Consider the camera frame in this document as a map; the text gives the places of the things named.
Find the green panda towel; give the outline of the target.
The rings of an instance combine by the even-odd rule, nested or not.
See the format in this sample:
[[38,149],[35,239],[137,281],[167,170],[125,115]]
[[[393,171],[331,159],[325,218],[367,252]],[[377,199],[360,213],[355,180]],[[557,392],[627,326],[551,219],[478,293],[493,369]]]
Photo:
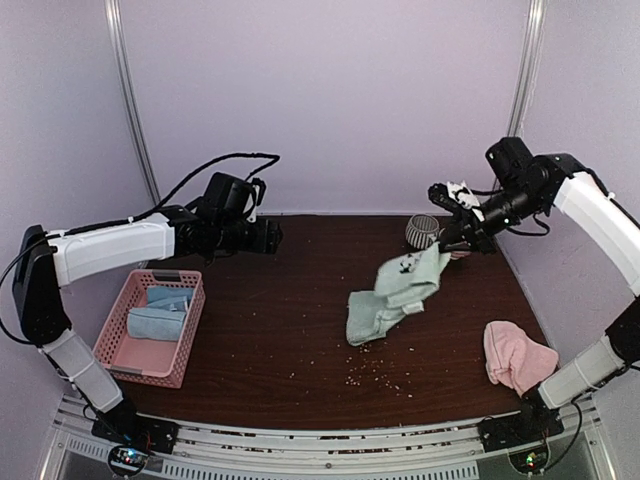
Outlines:
[[385,262],[372,290],[348,298],[346,340],[360,346],[384,338],[405,317],[424,311],[424,301],[440,289],[441,275],[451,259],[434,243],[426,250]]

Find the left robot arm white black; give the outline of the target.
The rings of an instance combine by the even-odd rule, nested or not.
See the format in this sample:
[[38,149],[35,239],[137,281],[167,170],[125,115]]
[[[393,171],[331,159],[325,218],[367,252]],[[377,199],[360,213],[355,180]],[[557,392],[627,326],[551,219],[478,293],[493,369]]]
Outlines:
[[8,266],[21,329],[21,344],[41,350],[97,410],[123,444],[144,433],[142,419],[114,377],[73,330],[60,289],[77,280],[127,265],[219,252],[276,253],[278,223],[256,215],[266,191],[260,179],[216,173],[205,193],[185,206],[160,203],[125,220],[47,232],[29,227]]

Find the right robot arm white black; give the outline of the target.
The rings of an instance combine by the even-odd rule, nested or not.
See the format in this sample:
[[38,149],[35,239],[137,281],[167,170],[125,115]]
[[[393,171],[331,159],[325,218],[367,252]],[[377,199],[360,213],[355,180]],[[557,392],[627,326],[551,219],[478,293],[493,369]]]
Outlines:
[[561,407],[639,364],[639,223],[595,171],[569,153],[533,154],[521,138],[504,137],[485,158],[497,182],[493,190],[462,181],[428,189],[429,200],[452,216],[439,236],[441,251],[492,253],[498,234],[525,236],[524,221],[536,223],[537,236],[544,237],[550,232],[545,218],[557,214],[591,253],[609,261],[630,301],[592,345],[527,388],[512,430],[530,442]]

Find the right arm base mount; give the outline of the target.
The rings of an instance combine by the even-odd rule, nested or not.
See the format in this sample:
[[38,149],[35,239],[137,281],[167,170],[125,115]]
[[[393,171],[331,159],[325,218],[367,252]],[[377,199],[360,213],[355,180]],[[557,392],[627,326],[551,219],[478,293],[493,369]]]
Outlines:
[[552,419],[542,426],[525,420],[524,415],[485,417],[477,425],[485,453],[504,451],[510,466],[519,474],[542,474],[551,463],[549,439],[562,434],[564,426]]

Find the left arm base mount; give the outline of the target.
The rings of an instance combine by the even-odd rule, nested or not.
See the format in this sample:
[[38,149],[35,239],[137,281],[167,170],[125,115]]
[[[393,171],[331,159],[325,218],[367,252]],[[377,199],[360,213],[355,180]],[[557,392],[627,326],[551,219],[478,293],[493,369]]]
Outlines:
[[114,443],[107,454],[107,466],[117,477],[131,478],[143,472],[156,454],[171,454],[179,425],[172,421],[138,417],[132,433],[118,433],[105,421],[96,419],[91,433]]

